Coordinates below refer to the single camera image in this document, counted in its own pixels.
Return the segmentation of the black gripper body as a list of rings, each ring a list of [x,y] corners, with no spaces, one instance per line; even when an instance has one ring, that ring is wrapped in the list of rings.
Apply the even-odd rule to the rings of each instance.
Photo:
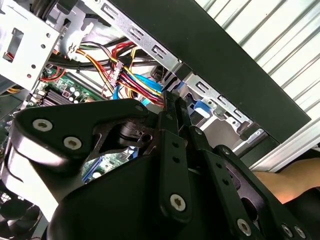
[[[66,196],[47,228],[49,240],[238,240],[212,183],[189,172],[189,223],[164,218],[159,205],[159,164],[137,160]]]

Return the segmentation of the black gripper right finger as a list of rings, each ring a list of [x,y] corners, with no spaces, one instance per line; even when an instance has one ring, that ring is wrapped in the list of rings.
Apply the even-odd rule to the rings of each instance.
[[[187,137],[187,155],[205,184],[201,194],[215,203],[205,213],[217,216],[211,229],[222,240],[310,240],[306,227],[286,208],[225,145],[212,148],[205,134],[191,124],[186,102],[174,101],[179,133]]]

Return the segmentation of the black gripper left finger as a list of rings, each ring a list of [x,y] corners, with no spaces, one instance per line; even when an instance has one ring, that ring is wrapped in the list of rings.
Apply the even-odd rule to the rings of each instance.
[[[172,223],[188,223],[192,218],[191,190],[185,140],[179,133],[175,110],[177,98],[166,92],[164,109],[159,113],[134,99],[32,107],[19,112],[11,132],[11,173],[18,182],[11,190],[38,205],[51,222],[65,197],[92,182],[85,184],[81,179],[86,162],[137,147],[137,158],[109,173],[140,157],[152,158],[159,165],[162,216]]]

